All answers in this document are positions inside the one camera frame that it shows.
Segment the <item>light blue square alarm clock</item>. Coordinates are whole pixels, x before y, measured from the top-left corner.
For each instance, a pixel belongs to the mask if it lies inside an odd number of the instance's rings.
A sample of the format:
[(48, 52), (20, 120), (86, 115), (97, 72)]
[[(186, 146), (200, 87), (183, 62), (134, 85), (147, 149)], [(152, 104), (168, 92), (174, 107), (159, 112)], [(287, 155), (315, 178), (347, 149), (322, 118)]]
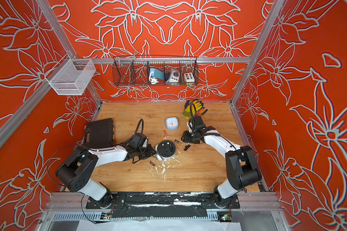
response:
[(176, 130), (178, 129), (179, 121), (176, 117), (169, 117), (166, 119), (165, 124), (168, 130)]

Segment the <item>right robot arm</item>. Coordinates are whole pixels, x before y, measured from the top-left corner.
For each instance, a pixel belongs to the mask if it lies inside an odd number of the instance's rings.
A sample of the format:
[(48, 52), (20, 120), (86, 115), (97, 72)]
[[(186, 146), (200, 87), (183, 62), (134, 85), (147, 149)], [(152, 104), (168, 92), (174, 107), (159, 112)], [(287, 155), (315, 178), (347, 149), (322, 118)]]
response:
[(183, 132), (181, 141), (191, 144), (207, 144), (218, 151), (226, 162), (226, 180), (214, 188), (212, 200), (223, 208), (232, 200), (232, 196), (246, 187), (262, 180), (262, 174), (254, 150), (239, 146), (222, 136), (214, 127), (206, 126), (199, 110), (203, 103), (198, 100), (185, 103), (182, 117), (188, 120), (188, 130)]

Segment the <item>white twin-bell alarm clock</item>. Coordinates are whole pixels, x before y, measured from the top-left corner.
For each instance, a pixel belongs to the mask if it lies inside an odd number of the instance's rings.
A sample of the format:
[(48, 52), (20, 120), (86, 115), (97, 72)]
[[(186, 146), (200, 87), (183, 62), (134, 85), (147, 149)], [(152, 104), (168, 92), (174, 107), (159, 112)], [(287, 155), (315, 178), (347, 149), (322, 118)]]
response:
[(170, 160), (176, 152), (175, 143), (172, 141), (162, 141), (155, 146), (156, 158), (159, 161)]

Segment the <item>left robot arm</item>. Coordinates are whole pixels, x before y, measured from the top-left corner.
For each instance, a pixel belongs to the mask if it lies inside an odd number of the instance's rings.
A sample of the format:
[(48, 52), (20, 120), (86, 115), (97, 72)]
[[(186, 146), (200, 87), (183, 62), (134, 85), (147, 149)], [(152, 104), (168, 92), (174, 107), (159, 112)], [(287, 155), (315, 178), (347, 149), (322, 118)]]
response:
[(110, 189), (92, 178), (94, 170), (111, 163), (132, 160), (137, 163), (156, 154), (143, 134), (144, 120), (140, 119), (133, 135), (108, 148), (78, 147), (56, 170), (56, 177), (71, 192), (80, 192), (95, 200), (102, 208), (114, 202)]

